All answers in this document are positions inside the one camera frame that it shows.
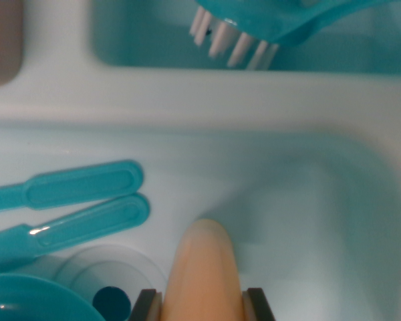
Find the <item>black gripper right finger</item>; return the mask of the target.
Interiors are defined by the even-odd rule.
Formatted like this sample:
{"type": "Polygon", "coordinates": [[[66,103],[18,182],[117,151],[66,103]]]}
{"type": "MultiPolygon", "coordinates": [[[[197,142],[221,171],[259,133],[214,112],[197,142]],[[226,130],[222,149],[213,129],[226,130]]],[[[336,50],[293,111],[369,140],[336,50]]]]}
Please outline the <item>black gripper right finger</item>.
{"type": "Polygon", "coordinates": [[[262,288],[248,288],[242,298],[246,321],[276,321],[262,288]]]}

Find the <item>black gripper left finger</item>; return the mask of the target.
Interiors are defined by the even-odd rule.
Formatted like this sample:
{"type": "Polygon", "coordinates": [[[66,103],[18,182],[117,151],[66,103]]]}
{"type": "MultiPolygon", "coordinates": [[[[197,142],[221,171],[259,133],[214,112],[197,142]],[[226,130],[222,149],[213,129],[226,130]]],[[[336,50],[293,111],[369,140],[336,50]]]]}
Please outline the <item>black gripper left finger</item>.
{"type": "Polygon", "coordinates": [[[159,321],[162,311],[162,293],[155,289],[141,290],[129,321],[159,321]]]}

